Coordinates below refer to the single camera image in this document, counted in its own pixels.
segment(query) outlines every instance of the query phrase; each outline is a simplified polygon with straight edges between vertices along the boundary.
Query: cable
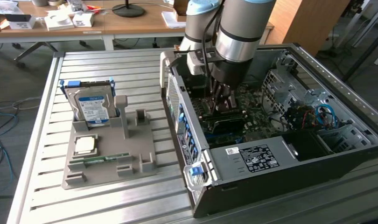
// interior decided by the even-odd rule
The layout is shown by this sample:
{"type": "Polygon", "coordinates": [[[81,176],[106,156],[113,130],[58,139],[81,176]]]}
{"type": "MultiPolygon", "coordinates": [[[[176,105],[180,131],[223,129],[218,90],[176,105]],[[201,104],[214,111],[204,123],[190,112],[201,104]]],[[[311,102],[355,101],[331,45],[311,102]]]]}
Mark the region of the cable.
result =
{"type": "Polygon", "coordinates": [[[168,6],[164,6],[164,5],[161,5],[161,4],[156,4],[156,3],[149,3],[149,2],[133,2],[133,3],[130,3],[130,4],[132,4],[132,5],[148,4],[148,5],[161,6],[161,7],[165,7],[165,8],[168,8],[168,9],[174,10],[172,7],[168,7],[168,6]]]}
{"type": "Polygon", "coordinates": [[[283,125],[283,116],[280,117],[280,122],[281,122],[281,126],[283,126],[283,130],[281,132],[285,130],[285,126],[283,125]]]}
{"type": "Polygon", "coordinates": [[[316,118],[317,117],[321,117],[323,115],[325,115],[325,114],[328,114],[328,115],[331,115],[332,116],[332,113],[329,113],[329,112],[321,112],[321,113],[319,113],[319,115],[316,116],[316,118]]]}
{"type": "Polygon", "coordinates": [[[125,41],[128,40],[128,38],[126,38],[125,40],[121,40],[121,39],[114,39],[114,40],[121,41],[121,42],[125,42],[125,41]]]}
{"type": "Polygon", "coordinates": [[[307,112],[304,113],[303,121],[301,121],[301,129],[304,129],[305,116],[307,116],[307,114],[308,114],[309,112],[312,112],[312,111],[307,111],[307,112]]]}
{"type": "MultiPolygon", "coordinates": [[[[15,109],[15,112],[14,112],[14,116],[18,114],[19,110],[18,110],[18,107],[15,109]]],[[[11,117],[10,119],[7,119],[7,121],[0,126],[0,129],[13,120],[14,118],[11,117]]]]}
{"type": "Polygon", "coordinates": [[[1,195],[0,199],[13,199],[14,196],[13,195],[1,195]]]}
{"type": "Polygon", "coordinates": [[[285,125],[287,128],[288,128],[288,124],[284,123],[283,121],[280,121],[280,120],[277,120],[277,119],[273,119],[273,118],[271,118],[271,117],[268,117],[268,120],[273,120],[275,122],[280,123],[283,126],[285,125]]]}
{"type": "Polygon", "coordinates": [[[348,82],[352,82],[357,77],[360,77],[360,76],[361,76],[361,73],[365,71],[365,69],[367,69],[371,65],[373,65],[373,62],[371,62],[367,66],[364,66],[364,68],[363,68],[353,76],[349,77],[348,82]]]}
{"type": "MultiPolygon", "coordinates": [[[[28,98],[25,98],[25,99],[17,100],[17,101],[10,101],[10,100],[7,100],[7,101],[1,101],[0,103],[10,102],[11,104],[10,104],[10,106],[0,107],[0,110],[1,110],[1,109],[9,109],[9,108],[17,109],[17,105],[22,104],[22,103],[26,102],[26,101],[36,100],[36,99],[41,99],[41,97],[28,97],[28,98]]],[[[23,111],[23,110],[34,109],[34,108],[37,108],[38,106],[40,106],[40,105],[32,106],[32,107],[26,107],[26,108],[21,108],[21,107],[19,107],[18,109],[23,111]]]]}
{"type": "Polygon", "coordinates": [[[332,27],[332,37],[331,37],[331,41],[332,41],[332,48],[335,48],[335,43],[333,43],[333,30],[335,30],[335,26],[332,27]]]}
{"type": "Polygon", "coordinates": [[[137,43],[138,43],[138,40],[140,40],[140,38],[137,38],[137,41],[136,41],[134,45],[133,45],[132,47],[129,47],[129,48],[136,47],[136,45],[137,45],[137,43]]]}
{"type": "Polygon", "coordinates": [[[9,154],[7,154],[7,152],[1,148],[1,146],[0,146],[0,149],[2,150],[2,153],[3,153],[3,155],[5,155],[5,157],[6,157],[6,161],[7,161],[7,164],[9,164],[9,183],[7,183],[7,185],[0,190],[0,193],[11,185],[11,182],[13,182],[13,172],[11,172],[11,164],[10,164],[10,162],[9,162],[9,154]]]}
{"type": "Polygon", "coordinates": [[[221,0],[218,8],[217,8],[217,11],[216,11],[214,15],[212,16],[212,18],[210,18],[210,20],[209,20],[209,22],[208,22],[208,24],[205,26],[205,29],[202,31],[202,63],[204,63],[204,67],[205,67],[205,76],[206,77],[210,75],[209,67],[208,67],[208,58],[206,58],[206,47],[205,47],[206,32],[208,32],[208,29],[210,27],[210,24],[213,23],[213,21],[216,19],[216,16],[221,12],[224,1],[225,0],[221,0]]]}
{"type": "MultiPolygon", "coordinates": [[[[168,6],[156,4],[156,3],[149,3],[149,2],[134,2],[134,3],[129,3],[129,5],[138,5],[138,4],[148,4],[148,5],[161,6],[161,7],[165,7],[165,8],[168,8],[168,9],[172,9],[172,10],[173,10],[172,7],[168,7],[168,6]]],[[[125,7],[125,5],[121,5],[121,6],[116,7],[116,8],[97,8],[97,9],[93,9],[93,10],[90,10],[90,11],[108,10],[108,9],[110,9],[110,10],[113,11],[113,10],[118,10],[118,9],[121,9],[121,8],[124,8],[124,7],[125,7]]]]}
{"type": "Polygon", "coordinates": [[[14,123],[13,123],[13,125],[9,127],[7,130],[5,130],[5,131],[0,134],[0,136],[1,136],[1,135],[3,135],[6,132],[9,132],[9,131],[13,129],[13,127],[17,125],[18,117],[17,117],[14,114],[10,114],[10,113],[1,113],[1,112],[0,112],[0,115],[11,116],[11,117],[14,118],[14,123]]]}
{"type": "MultiPolygon", "coordinates": [[[[317,115],[319,115],[319,110],[317,110],[319,107],[325,107],[325,108],[329,110],[329,113],[331,113],[331,116],[332,116],[332,120],[333,120],[333,128],[336,128],[336,127],[337,127],[337,121],[336,121],[336,116],[335,116],[335,112],[333,112],[332,107],[331,107],[329,105],[327,105],[327,104],[320,104],[320,105],[317,105],[317,106],[315,107],[315,109],[313,109],[316,117],[317,117],[317,115]]],[[[320,118],[317,118],[317,121],[319,121],[319,123],[323,125],[323,121],[321,121],[320,118]]]]}
{"type": "Polygon", "coordinates": [[[328,60],[328,61],[332,63],[332,65],[335,66],[335,68],[337,69],[337,72],[340,73],[340,75],[344,76],[344,73],[343,73],[343,71],[341,71],[340,68],[339,68],[339,65],[336,64],[336,62],[335,62],[331,58],[328,58],[328,57],[321,57],[319,54],[316,54],[316,58],[328,60]]]}
{"type": "MultiPolygon", "coordinates": [[[[2,150],[3,150],[5,152],[7,152],[7,151],[6,151],[6,148],[3,147],[3,144],[2,144],[2,142],[1,142],[1,140],[0,140],[0,147],[2,148],[2,150]]],[[[2,161],[2,158],[3,158],[3,153],[1,153],[0,163],[1,163],[1,161],[2,161]]],[[[13,166],[11,166],[11,172],[13,172],[14,177],[18,179],[18,175],[17,175],[14,169],[13,169],[13,166]]]]}

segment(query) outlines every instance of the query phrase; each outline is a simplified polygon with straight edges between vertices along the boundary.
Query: aluminum slotted table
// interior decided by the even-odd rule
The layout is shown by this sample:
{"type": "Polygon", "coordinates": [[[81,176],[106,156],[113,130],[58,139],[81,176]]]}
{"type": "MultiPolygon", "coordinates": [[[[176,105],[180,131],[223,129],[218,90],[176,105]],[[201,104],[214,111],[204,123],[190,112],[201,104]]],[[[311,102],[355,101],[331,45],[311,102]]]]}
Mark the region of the aluminum slotted table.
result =
{"type": "Polygon", "coordinates": [[[341,224],[378,217],[376,158],[339,180],[209,217],[192,218],[160,97],[158,59],[165,50],[170,49],[54,55],[7,224],[341,224]],[[57,88],[58,80],[100,81],[108,77],[116,81],[116,94],[128,96],[126,113],[144,108],[150,115],[158,173],[86,189],[64,190],[60,184],[73,115],[57,88]]]}

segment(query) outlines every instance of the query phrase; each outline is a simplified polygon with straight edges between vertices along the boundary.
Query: motherboard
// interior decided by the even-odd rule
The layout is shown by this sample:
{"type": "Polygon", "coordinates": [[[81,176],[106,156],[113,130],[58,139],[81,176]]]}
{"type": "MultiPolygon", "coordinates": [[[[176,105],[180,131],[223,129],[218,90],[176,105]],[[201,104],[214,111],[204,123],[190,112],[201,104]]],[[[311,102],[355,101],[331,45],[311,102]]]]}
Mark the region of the motherboard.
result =
{"type": "Polygon", "coordinates": [[[209,148],[269,138],[284,129],[283,125],[272,126],[267,115],[272,112],[267,113],[260,107],[259,88],[241,84],[235,91],[235,99],[235,109],[212,114],[212,98],[190,98],[209,148]]]}

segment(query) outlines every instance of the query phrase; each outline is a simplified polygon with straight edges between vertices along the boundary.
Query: gray carpet floor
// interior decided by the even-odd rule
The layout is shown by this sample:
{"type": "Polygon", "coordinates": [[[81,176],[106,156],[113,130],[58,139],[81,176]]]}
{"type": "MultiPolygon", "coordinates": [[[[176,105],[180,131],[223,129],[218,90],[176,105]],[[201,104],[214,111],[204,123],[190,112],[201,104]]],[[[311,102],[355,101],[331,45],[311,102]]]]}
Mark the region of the gray carpet floor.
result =
{"type": "MultiPolygon", "coordinates": [[[[348,20],[349,19],[347,18],[340,19],[340,22],[333,30],[336,33],[340,33],[345,24],[348,23],[348,20]]],[[[332,59],[320,59],[321,63],[329,68],[329,70],[333,71],[337,76],[340,76],[340,73],[332,61],[335,64],[337,64],[340,71],[344,73],[349,69],[361,52],[372,43],[376,36],[378,27],[371,30],[360,46],[355,49],[351,49],[349,55],[341,53],[332,59]]],[[[152,48],[152,40],[152,38],[140,39],[133,48],[152,48]]],[[[126,41],[121,40],[120,43],[129,48],[134,45],[136,39],[129,39],[126,41]]],[[[78,45],[77,41],[56,42],[53,43],[53,46],[60,51],[104,50],[102,41],[100,40],[86,41],[86,44],[89,45],[88,48],[78,45]]],[[[157,44],[160,47],[172,47],[173,44],[178,44],[178,41],[177,38],[158,38],[157,44]]],[[[21,43],[21,46],[26,49],[30,46],[30,43],[21,43]]],[[[26,64],[25,69],[18,69],[11,61],[11,58],[14,58],[19,52],[22,52],[22,49],[17,50],[11,48],[9,43],[3,44],[2,48],[0,49],[0,101],[19,100],[28,97],[41,96],[42,93],[52,61],[52,51],[46,47],[41,47],[34,51],[33,54],[23,58],[21,62],[26,64]]],[[[349,83],[359,95],[378,109],[378,66],[371,64],[376,57],[378,49],[363,63],[352,79],[349,80],[349,83]]],[[[26,106],[37,103],[38,101],[29,102],[29,104],[26,103],[26,106]]],[[[36,113],[36,109],[21,111],[18,113],[17,126],[0,137],[9,152],[9,158],[17,174],[19,173],[22,167],[36,113]]],[[[0,125],[6,121],[6,119],[9,119],[9,117],[0,116],[0,125]]],[[[3,161],[0,165],[0,189],[7,185],[7,182],[9,168],[6,162],[3,161]]],[[[1,195],[11,196],[15,185],[17,181],[14,180],[10,187],[2,191],[1,195]]],[[[6,221],[10,203],[11,199],[0,199],[0,224],[5,223],[6,221]]]]}

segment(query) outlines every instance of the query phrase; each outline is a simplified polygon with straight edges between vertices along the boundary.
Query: red cable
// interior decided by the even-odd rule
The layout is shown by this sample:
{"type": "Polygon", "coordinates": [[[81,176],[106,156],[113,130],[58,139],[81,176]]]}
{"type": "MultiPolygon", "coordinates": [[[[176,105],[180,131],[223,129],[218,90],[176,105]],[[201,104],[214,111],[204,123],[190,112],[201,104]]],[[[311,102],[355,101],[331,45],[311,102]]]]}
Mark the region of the red cable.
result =
{"type": "Polygon", "coordinates": [[[311,112],[311,111],[307,111],[307,112],[304,113],[304,116],[303,116],[301,129],[304,129],[304,121],[305,121],[305,116],[307,116],[308,112],[311,112]]]}

